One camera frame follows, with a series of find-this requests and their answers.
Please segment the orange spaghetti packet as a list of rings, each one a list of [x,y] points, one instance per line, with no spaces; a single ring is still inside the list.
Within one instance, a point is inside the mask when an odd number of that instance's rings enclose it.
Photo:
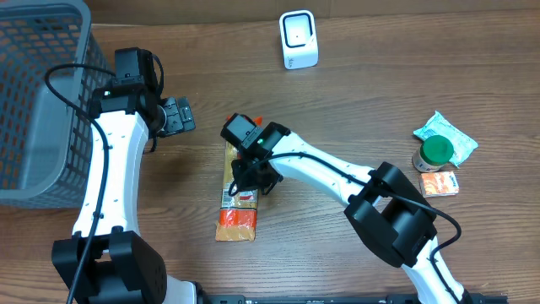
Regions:
[[[258,191],[250,190],[229,195],[234,181],[231,162],[238,159],[237,149],[225,143],[223,191],[216,222],[215,240],[218,242],[253,242],[256,238]]]

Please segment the orange Kleenex tissue pack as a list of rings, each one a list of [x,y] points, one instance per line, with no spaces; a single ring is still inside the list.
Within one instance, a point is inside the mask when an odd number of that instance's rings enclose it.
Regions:
[[[421,173],[419,186],[425,198],[453,196],[460,190],[453,171]]]

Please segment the green lidded jar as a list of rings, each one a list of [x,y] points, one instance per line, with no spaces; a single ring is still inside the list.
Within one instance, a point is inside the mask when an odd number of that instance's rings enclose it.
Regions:
[[[413,166],[420,172],[435,172],[446,165],[454,154],[451,141],[441,135],[433,135],[412,156]]]

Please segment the teal tissue pack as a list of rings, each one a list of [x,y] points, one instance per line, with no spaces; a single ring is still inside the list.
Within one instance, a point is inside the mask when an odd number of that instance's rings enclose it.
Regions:
[[[434,135],[447,138],[454,148],[450,163],[458,167],[465,162],[471,153],[478,147],[478,143],[464,132],[454,127],[442,114],[435,114],[424,124],[423,127],[413,131],[413,135],[425,141]]]

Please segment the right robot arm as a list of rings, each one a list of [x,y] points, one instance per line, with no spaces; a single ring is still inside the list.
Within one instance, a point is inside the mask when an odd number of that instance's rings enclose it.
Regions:
[[[231,163],[230,196],[255,189],[269,194],[285,178],[304,182],[343,205],[359,239],[380,260],[405,271],[420,302],[472,302],[440,254],[462,230],[439,242],[435,220],[456,220],[432,207],[396,166],[383,162],[374,169],[340,160],[281,124],[262,128],[239,113],[220,135],[240,154]]]

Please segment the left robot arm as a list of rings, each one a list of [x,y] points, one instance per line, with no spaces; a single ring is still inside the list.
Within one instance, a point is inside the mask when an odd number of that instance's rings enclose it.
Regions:
[[[159,58],[138,47],[115,52],[111,79],[86,110],[92,154],[84,203],[70,238],[56,241],[52,263],[73,303],[203,303],[200,286],[170,276],[141,237],[138,185],[145,145],[196,127],[187,98],[162,97]]]

